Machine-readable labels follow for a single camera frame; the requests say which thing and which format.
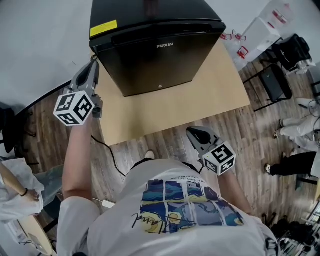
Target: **black mini fridge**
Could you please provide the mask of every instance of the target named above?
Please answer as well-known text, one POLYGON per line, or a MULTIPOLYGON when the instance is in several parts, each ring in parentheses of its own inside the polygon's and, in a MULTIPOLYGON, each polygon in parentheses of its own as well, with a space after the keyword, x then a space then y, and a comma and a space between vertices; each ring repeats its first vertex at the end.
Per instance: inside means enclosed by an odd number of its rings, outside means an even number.
POLYGON ((89 45, 126 97, 191 82, 225 29, 204 0, 93 0, 89 45))

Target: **wooden table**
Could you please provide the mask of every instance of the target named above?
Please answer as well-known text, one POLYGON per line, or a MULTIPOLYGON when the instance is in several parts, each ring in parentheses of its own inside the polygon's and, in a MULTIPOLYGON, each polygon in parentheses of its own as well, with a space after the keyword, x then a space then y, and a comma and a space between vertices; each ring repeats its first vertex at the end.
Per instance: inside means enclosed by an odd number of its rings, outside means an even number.
POLYGON ((316 192, 315 192, 315 196, 314 196, 314 201, 318 201, 320 197, 320 182, 318 181, 316 184, 316 192))
POLYGON ((18 220, 25 234, 37 245, 43 255, 56 255, 47 234, 34 216, 18 220))
POLYGON ((96 93, 105 143, 114 145, 250 104, 245 87, 219 40, 194 80, 155 92, 123 97, 100 64, 96 93))

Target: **white sleeve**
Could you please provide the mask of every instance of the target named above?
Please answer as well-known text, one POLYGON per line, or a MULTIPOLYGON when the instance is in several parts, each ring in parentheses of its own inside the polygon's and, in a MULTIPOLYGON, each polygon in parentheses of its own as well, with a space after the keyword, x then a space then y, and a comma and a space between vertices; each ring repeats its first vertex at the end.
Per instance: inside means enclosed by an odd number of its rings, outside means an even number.
POLYGON ((299 147, 301 147, 301 148, 303 148, 303 149, 305 149, 307 151, 318 152, 318 150, 319 150, 317 142, 315 142, 313 140, 306 139, 304 137, 295 137, 293 139, 293 141, 299 147))
POLYGON ((262 223, 261 219, 255 216, 251 216, 254 222, 257 224, 257 227, 262 232, 265 239, 265 246, 268 256, 279 256, 281 255, 281 250, 278 244, 278 240, 272 231, 262 223))
POLYGON ((88 254, 87 235, 90 226, 100 216, 98 207, 82 197, 69 197, 61 203, 57 254, 72 256, 83 252, 88 254))

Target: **hand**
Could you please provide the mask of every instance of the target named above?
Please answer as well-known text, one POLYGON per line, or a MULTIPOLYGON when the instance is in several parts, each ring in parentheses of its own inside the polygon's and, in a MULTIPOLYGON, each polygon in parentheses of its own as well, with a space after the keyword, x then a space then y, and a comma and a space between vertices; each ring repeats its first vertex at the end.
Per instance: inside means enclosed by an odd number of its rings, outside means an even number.
POLYGON ((39 202, 39 195, 35 190, 28 190, 24 198, 30 202, 39 202))

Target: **graphic print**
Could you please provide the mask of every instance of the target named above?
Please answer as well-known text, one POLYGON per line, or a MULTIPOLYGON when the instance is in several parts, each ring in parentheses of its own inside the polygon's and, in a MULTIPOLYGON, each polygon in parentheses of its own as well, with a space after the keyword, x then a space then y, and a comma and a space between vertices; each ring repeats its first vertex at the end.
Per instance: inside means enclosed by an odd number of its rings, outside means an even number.
POLYGON ((222 216, 212 202, 194 202, 196 221, 200 226, 222 226, 222 216))
POLYGON ((225 219, 225 224, 227 226, 236 227, 236 226, 244 225, 243 218, 241 217, 241 215, 236 210, 234 210, 234 208, 230 204, 228 204, 226 201, 219 200, 219 201, 216 201, 215 204, 218 206, 218 208, 222 212, 225 219))
POLYGON ((143 192, 142 201, 162 202, 164 200, 164 181, 149 180, 143 192))
POLYGON ((181 183, 176 181, 167 181, 165 183, 165 200, 167 202, 184 202, 184 191, 181 183))
POLYGON ((193 221, 192 213, 188 203, 168 203, 168 212, 170 233, 192 228, 196 225, 196 223, 193 221))
POLYGON ((187 181, 188 199, 189 202, 207 202, 207 198, 202 192, 200 183, 187 181))
POLYGON ((195 226, 243 226, 242 216, 197 177, 179 176, 178 181, 149 180, 143 192, 139 224, 147 233, 172 234, 195 226))
POLYGON ((140 207, 141 226, 148 233, 166 233, 166 206, 164 202, 144 204, 140 207))
POLYGON ((219 197, 218 197, 217 193, 214 192, 211 187, 208 187, 208 186, 205 187, 204 188, 204 194, 205 194, 205 198, 208 201, 218 201, 219 200, 219 197))

